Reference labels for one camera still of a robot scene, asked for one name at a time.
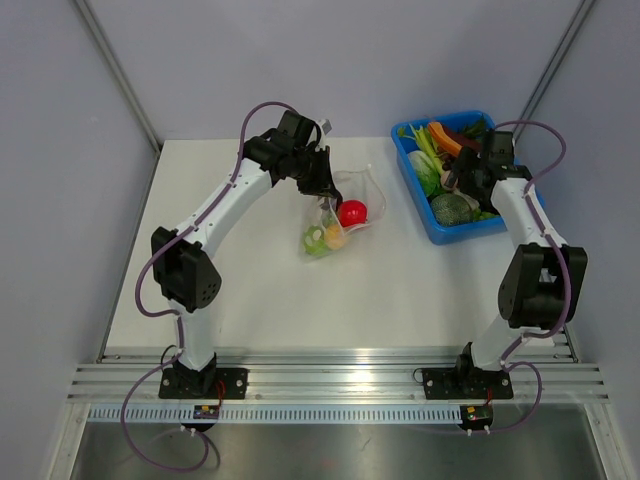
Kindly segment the red apple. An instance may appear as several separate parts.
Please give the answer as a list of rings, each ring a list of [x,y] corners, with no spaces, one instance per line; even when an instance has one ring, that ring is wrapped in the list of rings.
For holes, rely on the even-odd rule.
[[[337,218],[343,228],[367,223],[367,206],[359,200],[344,200],[337,209]]]

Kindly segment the clear dotted zip bag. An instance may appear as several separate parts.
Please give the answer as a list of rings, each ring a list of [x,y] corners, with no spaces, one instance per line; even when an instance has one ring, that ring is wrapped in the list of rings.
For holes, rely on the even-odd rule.
[[[386,196],[371,164],[361,170],[335,171],[333,180],[341,200],[315,196],[303,217],[300,250],[309,259],[343,249],[355,235],[373,227],[386,213]]]

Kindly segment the yellow lemon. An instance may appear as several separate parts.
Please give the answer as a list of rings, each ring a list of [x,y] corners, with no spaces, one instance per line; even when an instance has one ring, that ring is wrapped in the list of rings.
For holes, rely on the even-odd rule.
[[[330,250],[339,250],[346,245],[348,238],[339,224],[333,224],[326,228],[324,241]]]

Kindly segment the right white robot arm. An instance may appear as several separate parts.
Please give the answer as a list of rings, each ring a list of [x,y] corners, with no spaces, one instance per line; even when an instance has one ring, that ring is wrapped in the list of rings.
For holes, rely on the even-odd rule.
[[[488,130],[480,153],[462,149],[453,174],[463,193],[501,217],[514,254],[498,289],[498,315],[444,374],[444,395],[507,399],[516,351],[554,336],[572,319],[588,256],[553,227],[539,202],[536,176],[515,160],[512,132]]]

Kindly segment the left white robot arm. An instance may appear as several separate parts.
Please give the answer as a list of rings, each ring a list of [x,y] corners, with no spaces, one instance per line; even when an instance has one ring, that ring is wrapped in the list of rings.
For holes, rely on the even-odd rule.
[[[281,180],[293,179],[303,195],[341,201],[326,144],[330,130],[327,120],[286,110],[276,127],[241,138],[227,180],[188,220],[152,234],[153,278],[179,318],[176,358],[163,368],[160,398],[244,397],[245,370],[217,365],[210,306],[222,278],[213,259],[241,217]]]

